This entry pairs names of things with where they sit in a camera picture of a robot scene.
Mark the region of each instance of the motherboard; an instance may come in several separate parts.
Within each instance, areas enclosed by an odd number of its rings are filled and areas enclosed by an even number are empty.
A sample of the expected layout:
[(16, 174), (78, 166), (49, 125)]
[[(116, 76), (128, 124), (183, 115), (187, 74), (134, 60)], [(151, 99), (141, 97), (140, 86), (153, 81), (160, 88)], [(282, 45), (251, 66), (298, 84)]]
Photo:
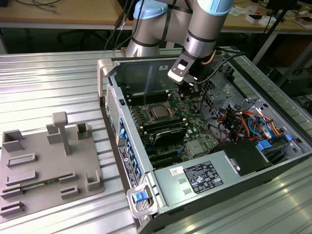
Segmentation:
[(130, 113), (155, 169), (207, 155), (218, 144), (195, 97), (181, 97), (176, 90), (128, 97)]

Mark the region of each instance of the desk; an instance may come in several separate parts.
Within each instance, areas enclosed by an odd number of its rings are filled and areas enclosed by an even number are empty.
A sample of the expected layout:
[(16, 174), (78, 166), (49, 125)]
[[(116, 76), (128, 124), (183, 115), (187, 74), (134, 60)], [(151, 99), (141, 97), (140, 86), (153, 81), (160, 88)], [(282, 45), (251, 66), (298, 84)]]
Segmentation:
[[(259, 4), (246, 0), (241, 3), (244, 6), (256, 5), (263, 15), (268, 11)], [(62, 28), (62, 29), (113, 29), (114, 23), (122, 9), (117, 0), (62, 0), (55, 3), (60, 14), (27, 6), (11, 0), (9, 6), (0, 8), (0, 28)], [(261, 48), (253, 62), (257, 64), (278, 34), (310, 34), (312, 30), (306, 30), (293, 22), (294, 17), (285, 17), (270, 38)], [(132, 29), (132, 22), (128, 21), (125, 30)], [(251, 24), (245, 20), (245, 16), (234, 17), (228, 15), (221, 32), (227, 33), (263, 33), (264, 27), (259, 24)], [(0, 38), (0, 54), (4, 53), (4, 45)]]

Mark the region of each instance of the aluminum extrusion table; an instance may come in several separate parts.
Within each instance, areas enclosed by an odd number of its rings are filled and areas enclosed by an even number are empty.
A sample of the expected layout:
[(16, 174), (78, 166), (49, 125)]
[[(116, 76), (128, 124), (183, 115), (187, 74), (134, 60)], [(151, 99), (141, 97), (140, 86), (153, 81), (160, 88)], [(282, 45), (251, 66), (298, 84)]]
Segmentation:
[[(161, 54), (179, 54), (179, 49)], [(87, 121), (97, 146), (106, 190), (0, 224), (1, 233), (137, 233), (98, 105), (97, 60), (120, 52), (75, 52), (0, 57), (0, 133), (44, 131), (50, 115), (66, 111), (70, 124)], [(244, 58), (236, 61), (310, 135), (312, 120)], [(254, 92), (234, 73), (235, 83)], [(173, 233), (311, 233), (312, 159), (277, 179), (160, 230)]]

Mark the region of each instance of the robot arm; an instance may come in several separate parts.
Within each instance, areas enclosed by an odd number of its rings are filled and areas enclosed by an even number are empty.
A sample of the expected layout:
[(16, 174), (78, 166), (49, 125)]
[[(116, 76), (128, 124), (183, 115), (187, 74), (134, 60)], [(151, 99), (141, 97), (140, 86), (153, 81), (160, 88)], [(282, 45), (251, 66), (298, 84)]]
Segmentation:
[(210, 56), (224, 21), (232, 7), (232, 0), (194, 0), (193, 16), (184, 41), (185, 51), (170, 69), (168, 76), (176, 83), (192, 85), (196, 78), (188, 72), (197, 59)]
[(198, 59), (210, 56), (233, 0), (145, 0), (138, 19), (142, 0), (136, 4), (134, 35), (127, 57), (158, 55), (161, 40), (184, 45), (168, 76), (176, 83), (192, 83), (196, 78), (189, 69)]

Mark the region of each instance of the wire bundle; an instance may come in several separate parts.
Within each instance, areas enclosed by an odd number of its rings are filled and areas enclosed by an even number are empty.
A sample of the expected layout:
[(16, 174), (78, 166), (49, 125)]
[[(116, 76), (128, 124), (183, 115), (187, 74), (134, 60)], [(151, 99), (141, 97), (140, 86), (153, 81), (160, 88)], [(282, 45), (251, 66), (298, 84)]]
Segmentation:
[(262, 114), (255, 114), (253, 112), (250, 111), (243, 111), (243, 114), (249, 116), (248, 119), (248, 127), (251, 130), (252, 133), (256, 134), (257, 136), (260, 137), (260, 139), (263, 139), (263, 137), (261, 136), (261, 134), (257, 133), (254, 131), (254, 129), (252, 128), (252, 118), (258, 118), (260, 120), (262, 120), (262, 122), (265, 124), (268, 132), (270, 133), (270, 135), (272, 137), (276, 137), (276, 136), (280, 136), (281, 134), (279, 133), (279, 131), (276, 129), (274, 123), (272, 121), (270, 121), (271, 119), (262, 115)]
[(218, 123), (224, 126), (232, 125), (228, 137), (230, 140), (235, 141), (240, 139), (263, 140), (265, 136), (257, 131), (257, 128), (260, 126), (259, 122), (265, 125), (271, 137), (281, 135), (274, 126), (272, 120), (259, 113), (255, 114), (250, 111), (243, 111), (241, 115), (238, 116), (235, 114), (235, 111), (227, 110), (224, 116), (218, 120)]

